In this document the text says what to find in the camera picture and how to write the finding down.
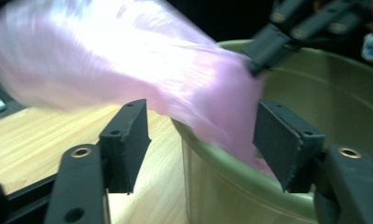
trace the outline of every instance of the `trash can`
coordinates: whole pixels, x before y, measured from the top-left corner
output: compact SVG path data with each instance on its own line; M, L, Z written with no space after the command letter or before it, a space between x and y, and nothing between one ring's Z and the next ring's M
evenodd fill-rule
M240 50L248 40L221 42ZM326 134L326 146L348 144L373 158L373 68L317 49L301 49L269 74L264 99L286 105ZM312 193L283 193L280 184L225 150L182 136L186 206L192 224L316 223Z

